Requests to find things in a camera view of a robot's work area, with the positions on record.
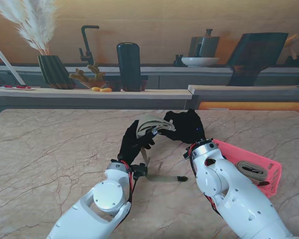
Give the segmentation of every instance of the black glove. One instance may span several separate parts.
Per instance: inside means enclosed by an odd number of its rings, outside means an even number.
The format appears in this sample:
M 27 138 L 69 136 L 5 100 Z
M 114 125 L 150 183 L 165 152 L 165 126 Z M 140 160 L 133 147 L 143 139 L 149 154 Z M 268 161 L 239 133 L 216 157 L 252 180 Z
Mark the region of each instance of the black glove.
M 136 138 L 136 130 L 139 121 L 136 120 L 134 123 L 126 130 L 118 154 L 118 160 L 124 160 L 128 165 L 131 165 L 137 155 L 140 153 L 142 147 L 150 149 L 150 145 L 154 145 L 153 137 L 151 133 L 147 133 L 140 138 Z
M 176 131 L 161 129 L 158 132 L 171 140 L 194 143 L 200 139 L 206 139 L 203 124 L 194 110 L 181 113 L 169 111 L 166 113 L 164 120 L 173 120 Z

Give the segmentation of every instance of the wall tile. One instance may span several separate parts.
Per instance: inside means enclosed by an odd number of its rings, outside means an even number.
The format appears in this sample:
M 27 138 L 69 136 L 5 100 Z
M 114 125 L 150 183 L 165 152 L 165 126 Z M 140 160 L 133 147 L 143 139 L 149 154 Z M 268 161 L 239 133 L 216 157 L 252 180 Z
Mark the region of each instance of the wall tile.
M 56 5 L 58 7 L 57 16 L 59 18 L 87 18 L 87 9 L 91 6 L 84 4 L 86 0 L 58 0 Z
M 299 19 L 299 0 L 164 0 L 164 19 Z
M 162 19 L 162 0 L 84 0 L 89 18 L 94 19 Z
M 10 63 L 37 63 L 40 54 L 28 45 L 0 45 L 0 51 Z
M 160 46 L 162 22 L 157 20 L 101 20 L 100 29 L 90 32 L 97 45 L 134 42 L 139 46 Z
M 26 42 L 19 36 L 17 24 L 0 16 L 0 44 L 5 45 L 25 45 Z
M 116 45 L 131 41 L 141 48 L 142 63 L 172 63 L 175 54 L 188 55 L 192 36 L 206 28 L 220 36 L 216 57 L 226 63 L 240 36 L 248 32 L 299 34 L 299 0 L 58 0 L 57 28 L 50 41 L 64 63 L 80 63 L 85 46 L 83 25 L 95 59 L 117 63 Z M 18 36 L 15 25 L 0 15 L 0 50 L 11 62 L 37 63 L 38 52 Z M 299 40 L 294 44 L 299 53 Z M 282 51 L 279 62 L 289 55 Z

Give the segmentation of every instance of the pink basket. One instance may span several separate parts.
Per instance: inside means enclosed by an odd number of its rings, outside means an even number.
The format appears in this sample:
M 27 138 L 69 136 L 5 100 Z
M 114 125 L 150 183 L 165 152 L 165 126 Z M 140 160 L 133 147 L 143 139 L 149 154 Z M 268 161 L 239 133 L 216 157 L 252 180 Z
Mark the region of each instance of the pink basket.
M 268 172 L 266 181 L 270 184 L 267 186 L 260 186 L 258 188 L 268 198 L 277 193 L 282 173 L 282 166 L 280 163 L 216 139 L 214 139 L 213 142 L 218 145 L 222 155 L 224 155 L 228 161 L 232 162 L 234 165 L 240 161 L 248 161 L 265 168 Z

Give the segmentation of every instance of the orange panel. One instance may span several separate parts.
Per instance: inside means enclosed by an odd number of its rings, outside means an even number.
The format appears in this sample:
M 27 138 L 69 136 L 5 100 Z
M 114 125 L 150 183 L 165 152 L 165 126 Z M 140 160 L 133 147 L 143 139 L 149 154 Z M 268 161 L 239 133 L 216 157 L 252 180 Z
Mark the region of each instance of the orange panel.
M 299 102 L 201 102 L 199 110 L 297 111 Z

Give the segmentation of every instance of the white ruler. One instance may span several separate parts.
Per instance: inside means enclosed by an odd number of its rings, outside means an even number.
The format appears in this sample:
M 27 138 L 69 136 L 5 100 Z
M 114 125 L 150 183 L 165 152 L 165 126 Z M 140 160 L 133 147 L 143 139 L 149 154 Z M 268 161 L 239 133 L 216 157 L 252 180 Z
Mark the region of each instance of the white ruler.
M 5 63 L 5 65 L 9 68 L 9 70 L 12 72 L 12 74 L 14 75 L 16 80 L 19 81 L 19 83 L 21 85 L 25 86 L 25 82 L 23 81 L 23 79 L 20 77 L 20 75 L 17 73 L 17 71 L 15 71 L 13 66 L 11 66 L 10 62 L 8 62 L 8 60 L 6 59 L 6 57 L 4 56 L 4 54 L 1 51 L 0 51 L 0 58 Z

